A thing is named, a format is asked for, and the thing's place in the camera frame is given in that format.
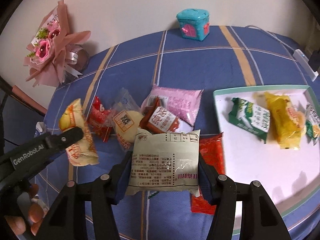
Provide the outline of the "left hand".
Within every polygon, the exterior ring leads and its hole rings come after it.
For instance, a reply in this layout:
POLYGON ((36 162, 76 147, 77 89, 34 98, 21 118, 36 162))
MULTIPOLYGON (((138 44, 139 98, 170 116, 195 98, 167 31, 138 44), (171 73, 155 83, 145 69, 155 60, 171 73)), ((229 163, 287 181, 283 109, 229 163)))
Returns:
POLYGON ((22 210, 22 217, 5 216, 8 225, 16 236, 22 235, 26 231, 26 222, 28 222, 32 234, 34 236, 37 235, 44 219, 44 209, 37 202, 32 201, 38 194, 38 191, 39 186, 37 184, 31 184, 28 191, 29 197, 26 197, 25 193, 21 197, 18 203, 19 208, 22 210))

